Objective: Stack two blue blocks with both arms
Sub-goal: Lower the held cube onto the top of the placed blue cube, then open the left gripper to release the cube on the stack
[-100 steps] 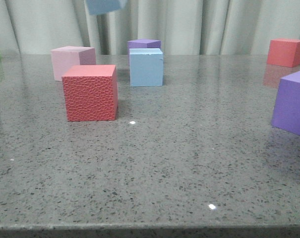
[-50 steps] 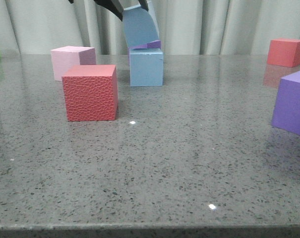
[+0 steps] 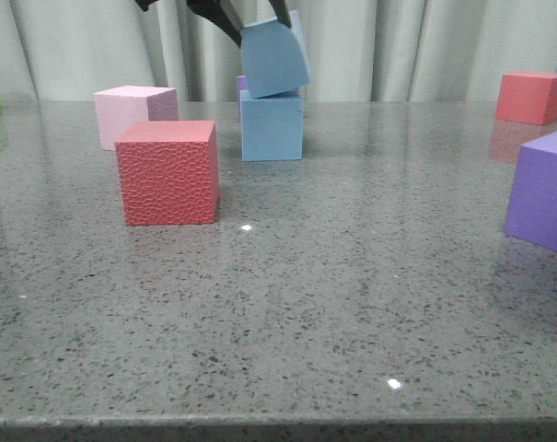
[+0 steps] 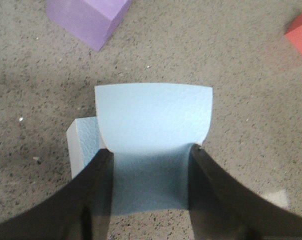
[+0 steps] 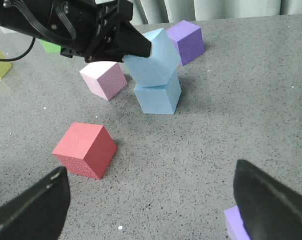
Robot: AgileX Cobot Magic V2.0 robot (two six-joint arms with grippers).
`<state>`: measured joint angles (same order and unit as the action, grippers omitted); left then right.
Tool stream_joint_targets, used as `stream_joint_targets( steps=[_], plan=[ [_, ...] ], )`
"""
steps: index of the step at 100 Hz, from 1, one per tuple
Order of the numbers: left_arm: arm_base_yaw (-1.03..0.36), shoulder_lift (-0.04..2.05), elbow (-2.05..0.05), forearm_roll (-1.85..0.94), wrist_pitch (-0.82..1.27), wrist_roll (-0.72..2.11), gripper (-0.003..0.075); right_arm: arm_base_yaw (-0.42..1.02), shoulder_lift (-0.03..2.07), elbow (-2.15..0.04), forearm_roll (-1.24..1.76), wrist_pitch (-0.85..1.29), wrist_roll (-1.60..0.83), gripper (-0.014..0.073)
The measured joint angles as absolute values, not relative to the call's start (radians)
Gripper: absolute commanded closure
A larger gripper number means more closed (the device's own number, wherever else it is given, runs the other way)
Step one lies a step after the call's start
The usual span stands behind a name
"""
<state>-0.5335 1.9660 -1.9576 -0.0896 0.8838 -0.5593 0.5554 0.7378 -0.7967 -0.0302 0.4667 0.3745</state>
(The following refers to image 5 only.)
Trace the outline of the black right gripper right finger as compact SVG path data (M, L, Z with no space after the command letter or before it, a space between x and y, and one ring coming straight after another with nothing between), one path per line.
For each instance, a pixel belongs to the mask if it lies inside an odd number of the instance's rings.
M302 240L302 195L247 160L237 161L233 190L252 240Z

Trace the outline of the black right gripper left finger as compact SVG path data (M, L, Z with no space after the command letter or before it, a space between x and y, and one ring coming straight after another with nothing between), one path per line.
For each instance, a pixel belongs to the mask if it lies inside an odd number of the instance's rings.
M67 170L61 166L0 207L0 240L56 240L70 205Z

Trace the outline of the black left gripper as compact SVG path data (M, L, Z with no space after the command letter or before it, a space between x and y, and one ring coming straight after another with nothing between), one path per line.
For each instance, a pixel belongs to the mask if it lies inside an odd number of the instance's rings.
M122 62L124 56L148 58L151 42L131 23L133 3L113 0L98 4L94 31L83 51L62 47L64 57L83 57L88 63L99 61Z

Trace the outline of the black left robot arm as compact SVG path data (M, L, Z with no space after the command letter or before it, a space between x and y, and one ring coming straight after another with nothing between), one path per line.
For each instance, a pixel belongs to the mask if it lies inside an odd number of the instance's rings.
M87 63L150 56L151 42L132 16L128 0L0 0L0 27L59 45L62 56Z

